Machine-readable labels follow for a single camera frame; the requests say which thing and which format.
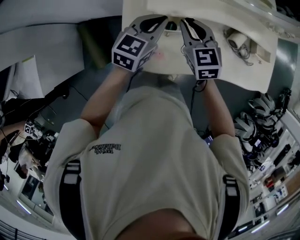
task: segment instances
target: black cable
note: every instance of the black cable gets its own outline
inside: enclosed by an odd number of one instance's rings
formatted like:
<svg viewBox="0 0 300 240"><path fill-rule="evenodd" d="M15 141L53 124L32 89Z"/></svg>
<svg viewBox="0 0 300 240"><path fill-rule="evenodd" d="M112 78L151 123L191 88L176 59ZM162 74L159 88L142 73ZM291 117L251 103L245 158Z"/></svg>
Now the black cable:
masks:
<svg viewBox="0 0 300 240"><path fill-rule="evenodd" d="M0 131L2 132L2 134L3 134L3 136L4 136L5 140L6 140L6 142L8 144L8 139L6 138L6 135L4 134L4 132L3 132L3 130L1 128L0 128Z"/></svg>
<svg viewBox="0 0 300 240"><path fill-rule="evenodd" d="M185 45L182 45L182 47L180 48L181 53L184 55L182 48L185 47Z"/></svg>
<svg viewBox="0 0 300 240"><path fill-rule="evenodd" d="M70 87L74 88L76 90L76 92L78 92L86 101L88 101L88 99L81 93L77 90L77 88L75 88L74 86L70 85Z"/></svg>
<svg viewBox="0 0 300 240"><path fill-rule="evenodd" d="M10 90L16 97L19 95L15 90Z"/></svg>
<svg viewBox="0 0 300 240"><path fill-rule="evenodd" d="M27 118L26 122L29 120L29 118L30 118L33 114L35 114L36 112L40 111L43 107L45 107L45 105L43 105L41 108L35 110L32 114L30 114L29 117Z"/></svg>
<svg viewBox="0 0 300 240"><path fill-rule="evenodd" d="M75 88L72 85L70 85L70 87L74 88L76 90L76 92L78 92L86 101L88 101L88 99L80 91L78 91L77 88Z"/></svg>
<svg viewBox="0 0 300 240"><path fill-rule="evenodd" d="M142 70L143 70L143 68L139 68L139 69L136 70L136 72L131 76L126 92L128 92L128 91L130 90L131 82L132 82L133 78L134 78L138 73L140 73Z"/></svg>
<svg viewBox="0 0 300 240"><path fill-rule="evenodd" d="M203 82L205 82L205 86L200 90L200 91L197 91L196 88L202 84ZM192 116L192 113L193 113L193 107L194 107L194 98L195 98L195 92L203 92L206 88L206 85L207 85L207 80L198 80L195 84L195 86L193 87L193 92L192 92L192 99L191 99L191 108L190 108L190 114Z"/></svg>
<svg viewBox="0 0 300 240"><path fill-rule="evenodd" d="M240 59L242 59L247 66L254 65L254 63L252 63L252 62L248 62L248 59L250 58L250 50L249 50L249 48L247 47L246 44L243 44L240 48L235 48L228 41L228 37L230 35L227 34L226 30L223 30L223 35L226 38L226 41L227 41L228 45L231 47L231 49L232 49L232 51L234 52L235 55L237 55Z"/></svg>

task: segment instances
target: person's left arm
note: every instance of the person's left arm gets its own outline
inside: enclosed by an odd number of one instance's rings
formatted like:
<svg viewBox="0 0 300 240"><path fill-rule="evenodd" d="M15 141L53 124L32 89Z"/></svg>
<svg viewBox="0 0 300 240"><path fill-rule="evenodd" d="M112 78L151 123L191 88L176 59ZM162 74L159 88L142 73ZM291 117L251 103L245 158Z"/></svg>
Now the person's left arm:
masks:
<svg viewBox="0 0 300 240"><path fill-rule="evenodd" d="M25 126L25 121L3 127L1 129L2 131L0 131L0 141L2 141L7 135L13 133L14 131L24 130L24 126Z"/></svg>

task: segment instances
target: ceiling light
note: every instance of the ceiling light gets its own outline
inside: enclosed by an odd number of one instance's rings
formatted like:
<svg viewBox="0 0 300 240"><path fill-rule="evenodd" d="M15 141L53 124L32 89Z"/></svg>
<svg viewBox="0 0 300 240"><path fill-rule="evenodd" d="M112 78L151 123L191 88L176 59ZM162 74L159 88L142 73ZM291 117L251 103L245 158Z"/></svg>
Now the ceiling light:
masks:
<svg viewBox="0 0 300 240"><path fill-rule="evenodd" d="M280 213L282 213L284 210L286 210L288 208L289 204L286 204L282 209L279 210L278 213L276 213L276 215L278 216Z"/></svg>
<svg viewBox="0 0 300 240"><path fill-rule="evenodd" d="M255 228L251 233L257 232L258 230L260 230L261 228L263 228L264 226L266 226L269 222L270 222L270 220L264 222L262 225L260 225L259 227Z"/></svg>
<svg viewBox="0 0 300 240"><path fill-rule="evenodd" d="M241 229L239 229L239 232L244 231L244 230L247 229L247 228L248 228L247 226L242 227Z"/></svg>
<svg viewBox="0 0 300 240"><path fill-rule="evenodd" d="M22 203L20 203L18 200L16 200L17 201L17 203L26 211L26 212L28 212L29 214L31 214L31 212L29 212L29 210L27 209L27 208L25 208L24 206L23 206L23 204Z"/></svg>

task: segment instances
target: white table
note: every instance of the white table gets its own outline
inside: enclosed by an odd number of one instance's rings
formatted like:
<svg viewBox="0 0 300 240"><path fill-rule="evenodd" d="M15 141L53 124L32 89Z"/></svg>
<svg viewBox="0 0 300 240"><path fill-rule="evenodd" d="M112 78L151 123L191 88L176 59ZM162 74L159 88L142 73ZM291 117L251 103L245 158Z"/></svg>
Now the white table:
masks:
<svg viewBox="0 0 300 240"><path fill-rule="evenodd" d="M221 80L236 84L247 90L265 93L272 76L278 37L265 28L257 19L247 15L219 0L124 0L122 28L127 27L135 18L148 14L192 17L208 25L214 32L222 52ZM271 53L271 61L261 61L251 55L247 66L229 47L223 36L224 25L233 27L254 39ZM158 41L158 50L144 67L145 71L158 74L192 74L180 49L182 35L163 34Z"/></svg>

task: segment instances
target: white tabletop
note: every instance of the white tabletop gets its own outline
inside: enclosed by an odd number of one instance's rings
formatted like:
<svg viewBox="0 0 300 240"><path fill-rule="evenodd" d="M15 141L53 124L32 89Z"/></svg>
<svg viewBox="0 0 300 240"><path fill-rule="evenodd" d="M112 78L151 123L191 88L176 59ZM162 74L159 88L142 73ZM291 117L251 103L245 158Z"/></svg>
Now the white tabletop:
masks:
<svg viewBox="0 0 300 240"><path fill-rule="evenodd" d="M220 79L231 82L247 90L265 93L272 76L278 38L265 28L258 20L218 0L124 0L122 28L129 26L137 17L153 13L167 16L193 17L209 26L215 35L222 52L222 73ZM234 27L255 39L271 53L271 61L260 61L251 55L249 67L239 59L229 47L223 36L224 24ZM144 70L158 74L192 74L180 49L183 46L181 33L161 36L158 50L145 65Z"/></svg>

